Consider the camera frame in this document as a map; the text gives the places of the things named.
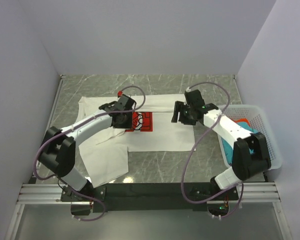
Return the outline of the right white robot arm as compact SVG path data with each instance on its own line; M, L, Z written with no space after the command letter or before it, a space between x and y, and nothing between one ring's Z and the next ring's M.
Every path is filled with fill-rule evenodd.
M212 178L209 193L220 200L227 188L271 168L266 137L261 132L247 130L224 114L228 105L219 108L205 103L201 92L187 88L185 102L176 101L171 121L184 125L200 123L217 133L232 149L232 163L224 172Z

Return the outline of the white red-print t-shirt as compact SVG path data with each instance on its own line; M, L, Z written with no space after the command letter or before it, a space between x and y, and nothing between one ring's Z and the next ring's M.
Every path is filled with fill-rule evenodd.
M133 114L131 130L107 128L79 145L79 153L94 187L128 172L129 152L187 152L195 144L194 129L172 123L176 101L183 94L134 96L143 107Z

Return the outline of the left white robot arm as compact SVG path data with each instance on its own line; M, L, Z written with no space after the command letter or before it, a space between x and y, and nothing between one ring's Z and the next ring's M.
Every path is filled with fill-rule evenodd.
M50 127L36 154L40 162L53 176L68 185L78 201L95 196L92 183L75 167L76 147L108 128L130 129L136 101L125 94L118 99L101 105L96 112L64 128Z

